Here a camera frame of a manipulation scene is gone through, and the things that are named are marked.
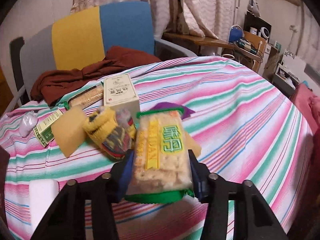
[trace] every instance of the white foam block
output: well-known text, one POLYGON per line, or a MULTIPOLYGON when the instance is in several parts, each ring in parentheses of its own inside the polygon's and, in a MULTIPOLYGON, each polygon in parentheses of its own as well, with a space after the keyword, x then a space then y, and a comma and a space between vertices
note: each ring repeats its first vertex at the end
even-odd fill
POLYGON ((29 202, 32 233, 59 193, 59 184, 54 179, 37 179, 29 183, 29 202))

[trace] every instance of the screw head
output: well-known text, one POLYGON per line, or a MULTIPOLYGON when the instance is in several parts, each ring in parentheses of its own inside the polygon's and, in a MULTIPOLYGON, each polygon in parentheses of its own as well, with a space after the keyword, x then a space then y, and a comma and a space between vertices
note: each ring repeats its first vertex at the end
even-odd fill
POLYGON ((75 179, 69 179, 69 180, 67 181, 68 186, 73 186, 73 185, 76 184, 76 183, 77 183, 77 182, 76 182, 75 179))
POLYGON ((209 179, 218 179, 219 175, 217 173, 210 173, 209 174, 209 179))
POLYGON ((253 182, 251 180, 248 180, 248 179, 246 179, 243 183, 248 187, 251 187, 253 185, 253 182))
POLYGON ((102 174, 102 178, 103 179, 110 179, 111 178, 111 173, 109 173, 109 172, 103 173, 102 174))

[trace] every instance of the gray chair armrest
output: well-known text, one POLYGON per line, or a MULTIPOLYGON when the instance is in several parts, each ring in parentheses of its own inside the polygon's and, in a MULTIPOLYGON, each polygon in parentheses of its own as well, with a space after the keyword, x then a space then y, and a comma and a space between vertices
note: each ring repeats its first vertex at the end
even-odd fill
POLYGON ((19 98, 24 94, 25 91, 26 91, 26 88, 24 86, 22 86, 19 89, 18 93, 15 95, 15 97, 11 100, 10 104, 8 105, 6 110, 4 111, 4 114, 13 110, 13 108, 17 104, 19 98))
POLYGON ((197 57, 195 53, 193 53, 191 50, 188 50, 184 47, 181 47, 177 44, 174 44, 170 41, 165 41, 163 39, 155 38, 155 49, 156 53, 155 55, 159 57, 161 60, 163 60, 161 57, 169 53, 171 54, 170 58, 179 58, 179 57, 197 57))

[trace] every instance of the white plastic bag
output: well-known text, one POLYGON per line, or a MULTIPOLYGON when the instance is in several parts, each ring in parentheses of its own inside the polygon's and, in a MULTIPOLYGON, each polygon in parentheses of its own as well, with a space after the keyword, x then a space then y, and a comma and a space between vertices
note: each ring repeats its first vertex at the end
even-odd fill
POLYGON ((38 123, 38 117, 34 111, 26 113, 20 121, 20 125, 19 125, 20 135, 22 137, 28 136, 28 134, 37 125, 37 123, 38 123))

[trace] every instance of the yellow knitted item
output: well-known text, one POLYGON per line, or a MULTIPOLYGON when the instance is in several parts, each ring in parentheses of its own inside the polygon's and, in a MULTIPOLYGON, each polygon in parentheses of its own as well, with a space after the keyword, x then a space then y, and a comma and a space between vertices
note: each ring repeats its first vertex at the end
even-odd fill
POLYGON ((101 113, 95 111, 90 114, 83 124, 83 129, 90 139, 100 146, 116 126, 116 112, 106 107, 101 113))
POLYGON ((83 129, 90 139, 102 150, 116 159, 124 157, 128 148, 134 144, 136 129, 132 125, 125 129, 116 121, 116 112, 109 107, 99 108, 84 121, 83 129))

